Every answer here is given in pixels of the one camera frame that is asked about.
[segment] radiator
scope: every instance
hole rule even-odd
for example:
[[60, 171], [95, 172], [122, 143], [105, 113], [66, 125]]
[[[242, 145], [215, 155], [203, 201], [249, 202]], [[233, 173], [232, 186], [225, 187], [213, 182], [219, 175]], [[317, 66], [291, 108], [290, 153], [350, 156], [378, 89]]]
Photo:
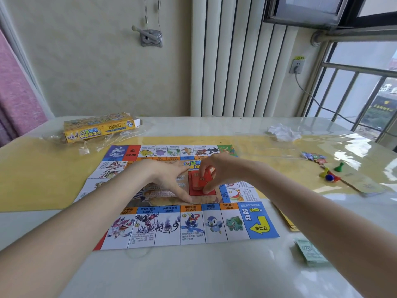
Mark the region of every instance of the radiator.
[[193, 0], [192, 116], [273, 116], [298, 29], [263, 23], [264, 7]]

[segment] board game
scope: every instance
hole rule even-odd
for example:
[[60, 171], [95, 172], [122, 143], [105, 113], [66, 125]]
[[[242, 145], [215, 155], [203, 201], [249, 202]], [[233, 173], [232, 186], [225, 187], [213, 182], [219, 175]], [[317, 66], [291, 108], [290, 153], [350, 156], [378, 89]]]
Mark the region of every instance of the board game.
[[151, 159], [178, 160], [189, 166], [176, 181], [191, 195], [193, 205], [148, 184], [126, 205], [94, 250], [279, 237], [252, 185], [225, 184], [206, 195], [193, 188], [192, 175], [201, 160], [215, 153], [237, 156], [232, 145], [112, 145], [74, 202], [103, 186], [128, 165]]

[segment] table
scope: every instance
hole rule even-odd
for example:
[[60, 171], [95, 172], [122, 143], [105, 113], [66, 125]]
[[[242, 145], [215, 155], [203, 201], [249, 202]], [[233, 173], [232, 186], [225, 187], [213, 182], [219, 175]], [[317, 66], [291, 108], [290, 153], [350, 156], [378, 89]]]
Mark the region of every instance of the table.
[[[31, 131], [39, 137], [62, 128], [67, 116]], [[142, 117], [144, 136], [263, 134], [282, 123], [304, 135], [350, 134], [325, 118]], [[328, 198], [393, 228], [397, 195], [343, 194]], [[139, 248], [92, 253], [62, 292], [65, 297], [361, 297], [332, 267], [309, 268], [294, 246], [301, 233], [290, 232], [269, 200], [263, 204], [280, 238], [206, 245]], [[0, 213], [0, 249], [55, 215], [57, 210]]]

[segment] pink curtain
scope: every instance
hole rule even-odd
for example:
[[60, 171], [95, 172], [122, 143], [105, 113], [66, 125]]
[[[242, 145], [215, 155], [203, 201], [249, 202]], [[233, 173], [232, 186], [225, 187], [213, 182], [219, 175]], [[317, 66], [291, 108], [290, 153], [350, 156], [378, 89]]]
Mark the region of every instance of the pink curtain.
[[33, 90], [0, 31], [0, 146], [45, 121]]

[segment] yellow game piece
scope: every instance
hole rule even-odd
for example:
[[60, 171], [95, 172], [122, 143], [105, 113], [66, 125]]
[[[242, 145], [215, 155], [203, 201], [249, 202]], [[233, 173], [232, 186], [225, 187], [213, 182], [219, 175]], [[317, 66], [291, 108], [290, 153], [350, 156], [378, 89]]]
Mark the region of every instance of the yellow game piece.
[[328, 174], [330, 171], [329, 168], [325, 168], [324, 171], [319, 175], [321, 178], [325, 178], [325, 176]]

